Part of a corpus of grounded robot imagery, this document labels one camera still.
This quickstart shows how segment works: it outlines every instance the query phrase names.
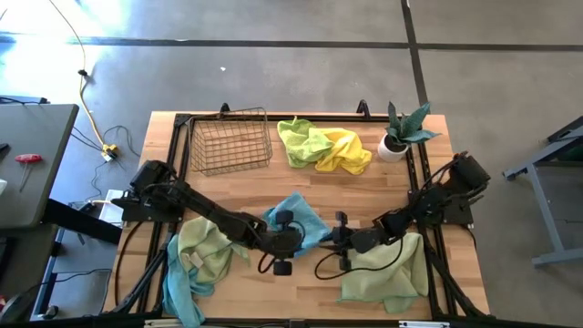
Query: light green towel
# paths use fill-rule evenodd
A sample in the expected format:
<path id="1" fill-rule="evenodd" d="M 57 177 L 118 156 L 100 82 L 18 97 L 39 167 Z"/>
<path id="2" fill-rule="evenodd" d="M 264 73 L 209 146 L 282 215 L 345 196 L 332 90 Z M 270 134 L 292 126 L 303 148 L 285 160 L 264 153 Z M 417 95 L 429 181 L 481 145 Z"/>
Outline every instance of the light green towel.
<path id="1" fill-rule="evenodd" d="M 349 252 L 353 268 L 380 268 L 398 254 L 401 242 L 379 245 L 358 254 Z M 356 271 L 343 276 L 339 301 L 383 302 L 388 313 L 403 313 L 419 295 L 426 296 L 427 269 L 423 238 L 418 233 L 407 233 L 403 238 L 403 252 L 392 266 L 378 271 Z"/>
<path id="2" fill-rule="evenodd" d="M 326 156 L 334 146 L 309 120 L 280 121 L 277 132 L 285 145 L 292 168 L 303 168 L 308 163 Z"/>
<path id="3" fill-rule="evenodd" d="M 232 243 L 213 222 L 198 217 L 182 224 L 179 233 L 180 263 L 189 272 L 199 268 L 198 283 L 216 283 L 227 275 L 232 253 L 249 263 L 247 250 Z"/>

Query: metal basket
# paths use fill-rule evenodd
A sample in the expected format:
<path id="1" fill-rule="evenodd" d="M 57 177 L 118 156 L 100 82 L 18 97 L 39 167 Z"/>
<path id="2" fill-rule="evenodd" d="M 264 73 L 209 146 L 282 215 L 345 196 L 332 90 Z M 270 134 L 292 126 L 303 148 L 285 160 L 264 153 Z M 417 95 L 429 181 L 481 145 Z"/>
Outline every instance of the metal basket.
<path id="1" fill-rule="evenodd" d="M 266 167 L 271 159 L 267 113 L 249 108 L 195 117 L 190 166 L 206 176 Z"/>

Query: white pot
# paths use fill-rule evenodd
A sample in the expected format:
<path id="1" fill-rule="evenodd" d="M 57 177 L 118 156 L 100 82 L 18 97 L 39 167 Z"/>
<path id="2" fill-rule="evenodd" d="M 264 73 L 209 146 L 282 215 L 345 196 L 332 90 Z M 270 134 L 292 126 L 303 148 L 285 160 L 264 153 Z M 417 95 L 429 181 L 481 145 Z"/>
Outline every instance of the white pot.
<path id="1" fill-rule="evenodd" d="M 385 138 L 387 138 L 386 133 L 384 134 L 383 138 L 381 139 L 381 142 L 379 142 L 379 147 L 377 148 L 377 151 L 379 153 L 379 157 L 381 159 L 383 159 L 384 161 L 388 161 L 388 162 L 396 162 L 396 161 L 399 161 L 400 159 L 402 159 L 403 155 L 409 149 L 409 145 L 407 145 L 407 147 L 405 147 L 405 149 L 403 149 L 403 151 L 394 152 L 394 151 L 391 151 L 389 148 L 387 148 L 384 145 Z"/>

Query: concrete floor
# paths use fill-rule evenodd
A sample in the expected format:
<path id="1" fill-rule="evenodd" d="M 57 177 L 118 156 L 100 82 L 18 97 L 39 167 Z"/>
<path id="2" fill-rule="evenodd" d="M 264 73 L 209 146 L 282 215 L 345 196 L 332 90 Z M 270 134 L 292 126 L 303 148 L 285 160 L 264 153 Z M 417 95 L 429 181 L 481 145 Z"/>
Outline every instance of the concrete floor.
<path id="1" fill-rule="evenodd" d="M 80 49 L 59 42 L 70 31 L 49 3 L 20 3 L 8 6 L 0 31 L 46 38 L 0 44 L 0 94 L 77 103 Z M 77 3 L 81 6 L 56 1 L 82 36 L 407 40 L 398 0 Z M 419 42 L 583 45 L 583 2 L 577 0 L 410 4 Z M 87 46 L 87 57 L 95 82 L 85 95 L 97 124 L 101 130 L 127 126 L 135 149 L 141 149 L 152 110 L 213 110 L 229 102 L 232 108 L 352 112 L 361 98 L 373 112 L 384 112 L 389 100 L 405 112 L 417 105 L 406 49 Z M 526 159 L 541 147 L 541 139 L 581 115 L 583 52 L 428 50 L 420 57 L 432 110 L 446 114 L 454 150 L 469 149 L 493 176 L 486 197 L 473 208 L 492 314 L 581 326 L 583 261 L 532 267 L 533 256 L 551 249 L 542 216 L 527 180 L 505 182 L 499 173 Z M 83 113 L 76 126 L 91 136 Z M 123 132 L 107 136 L 124 152 L 123 168 L 104 167 L 97 185 L 103 191 L 124 189 L 138 159 L 127 151 Z M 71 139 L 53 198 L 67 202 L 94 194 L 89 181 L 99 163 L 94 150 Z M 583 229 L 579 226 L 567 228 Z M 68 247 L 80 247 L 74 235 L 66 240 Z M 58 260 L 60 272 L 110 267 L 115 248 L 95 242 L 70 255 Z"/>

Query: potted plant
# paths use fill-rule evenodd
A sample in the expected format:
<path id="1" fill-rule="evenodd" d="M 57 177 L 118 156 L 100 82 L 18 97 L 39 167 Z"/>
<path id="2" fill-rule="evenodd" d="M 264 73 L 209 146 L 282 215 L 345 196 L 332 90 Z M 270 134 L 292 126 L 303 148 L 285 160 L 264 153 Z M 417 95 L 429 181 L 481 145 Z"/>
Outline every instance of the potted plant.
<path id="1" fill-rule="evenodd" d="M 378 153 L 381 159 L 396 162 L 401 159 L 412 143 L 426 142 L 439 134 L 420 129 L 425 116 L 429 113 L 429 103 L 425 103 L 410 116 L 397 117 L 393 103 L 389 103 L 389 126 L 379 143 Z"/>

